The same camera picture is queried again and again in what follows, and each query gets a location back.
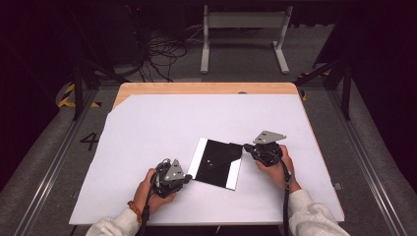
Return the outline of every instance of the white sleeve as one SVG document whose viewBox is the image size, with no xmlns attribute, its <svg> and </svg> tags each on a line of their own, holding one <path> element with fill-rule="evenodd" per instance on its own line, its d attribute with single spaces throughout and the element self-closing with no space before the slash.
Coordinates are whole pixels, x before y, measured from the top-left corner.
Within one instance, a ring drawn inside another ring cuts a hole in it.
<svg viewBox="0 0 417 236">
<path fill-rule="evenodd" d="M 115 218 L 105 217 L 95 223 L 87 232 L 87 235 L 135 235 L 139 230 L 140 224 L 137 216 L 129 208 L 123 210 Z"/>
<path fill-rule="evenodd" d="M 307 190 L 290 194 L 288 206 L 289 227 L 294 235 L 349 235 L 338 226 L 327 206 L 313 202 Z"/>
</svg>

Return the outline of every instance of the table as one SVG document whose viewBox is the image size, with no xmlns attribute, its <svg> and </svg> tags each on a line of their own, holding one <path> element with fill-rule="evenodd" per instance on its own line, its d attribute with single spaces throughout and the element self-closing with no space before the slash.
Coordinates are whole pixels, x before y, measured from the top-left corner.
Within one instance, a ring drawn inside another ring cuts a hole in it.
<svg viewBox="0 0 417 236">
<path fill-rule="evenodd" d="M 262 122 L 257 121 L 260 115 Z M 178 158 L 187 171 L 201 136 L 244 144 L 262 129 L 279 130 L 288 136 L 282 143 L 290 149 L 299 171 L 298 181 L 315 201 L 326 204 L 335 218 L 343 221 L 343 211 L 294 85 L 162 83 L 121 86 L 70 224 L 91 224 L 106 215 L 116 216 L 148 169 L 165 157 Z M 282 202 L 283 191 L 244 153 L 236 191 L 191 181 L 169 207 L 151 217 L 149 225 L 277 224 L 282 222 Z"/>
</svg>

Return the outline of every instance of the person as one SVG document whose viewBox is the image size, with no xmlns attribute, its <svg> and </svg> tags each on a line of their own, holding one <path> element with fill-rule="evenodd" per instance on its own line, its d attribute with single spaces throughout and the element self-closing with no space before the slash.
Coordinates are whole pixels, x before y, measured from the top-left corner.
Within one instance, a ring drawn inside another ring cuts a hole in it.
<svg viewBox="0 0 417 236">
<path fill-rule="evenodd" d="M 280 146 L 282 150 L 282 160 L 292 173 L 292 182 L 289 187 L 289 228 L 293 235 L 349 235 L 340 226 L 330 212 L 327 206 L 314 203 L 307 190 L 301 188 L 295 178 L 294 165 L 288 154 L 286 146 Z M 284 173 L 281 163 L 265 167 L 259 161 L 256 161 L 258 168 L 265 172 L 272 181 L 279 187 L 285 188 Z M 148 171 L 144 181 L 139 185 L 133 204 L 141 211 L 144 208 L 150 188 L 150 179 L 155 173 L 154 169 Z M 149 213 L 153 214 L 160 207 L 171 203 L 176 193 L 171 194 L 166 199 L 158 195 L 152 195 L 149 200 Z M 95 223 L 88 231 L 87 235 L 135 235 L 139 228 L 138 216 L 130 208 L 124 209 L 120 215 L 115 218 L 105 217 Z"/>
</svg>

